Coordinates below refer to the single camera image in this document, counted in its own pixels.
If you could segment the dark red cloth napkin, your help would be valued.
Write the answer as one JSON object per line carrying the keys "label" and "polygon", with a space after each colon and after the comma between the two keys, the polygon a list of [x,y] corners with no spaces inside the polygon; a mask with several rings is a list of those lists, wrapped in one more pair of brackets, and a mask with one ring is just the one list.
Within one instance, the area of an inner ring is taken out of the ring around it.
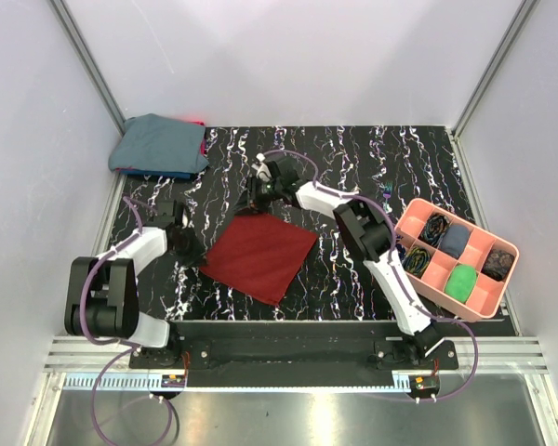
{"label": "dark red cloth napkin", "polygon": [[267,305],[278,305],[317,235],[268,214],[236,216],[206,255],[209,278]]}

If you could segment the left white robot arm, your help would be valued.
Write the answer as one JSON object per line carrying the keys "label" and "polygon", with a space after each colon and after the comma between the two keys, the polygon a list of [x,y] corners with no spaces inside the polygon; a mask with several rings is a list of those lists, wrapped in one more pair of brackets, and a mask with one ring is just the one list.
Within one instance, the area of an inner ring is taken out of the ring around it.
{"label": "left white robot arm", "polygon": [[206,249],[190,226],[187,205],[163,201],[144,222],[138,202],[126,197],[137,227],[120,243],[97,256],[79,256],[70,269],[64,328],[94,345],[121,342],[149,348],[150,357],[164,368],[181,359],[182,345],[167,321],[140,310],[137,278],[157,258],[173,254],[184,267],[206,264]]}

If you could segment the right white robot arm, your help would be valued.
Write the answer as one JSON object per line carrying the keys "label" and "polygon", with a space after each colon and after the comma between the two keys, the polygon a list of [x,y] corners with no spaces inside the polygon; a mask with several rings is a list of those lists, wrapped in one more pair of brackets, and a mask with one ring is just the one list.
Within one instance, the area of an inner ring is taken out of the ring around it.
{"label": "right white robot arm", "polygon": [[265,213],[271,203],[281,200],[333,218],[350,256],[369,270],[387,298],[406,342],[406,362],[419,369],[428,366],[444,337],[407,277],[391,219],[381,206],[359,192],[336,190],[317,178],[300,177],[290,160],[280,154],[268,151],[256,156],[235,213]]}

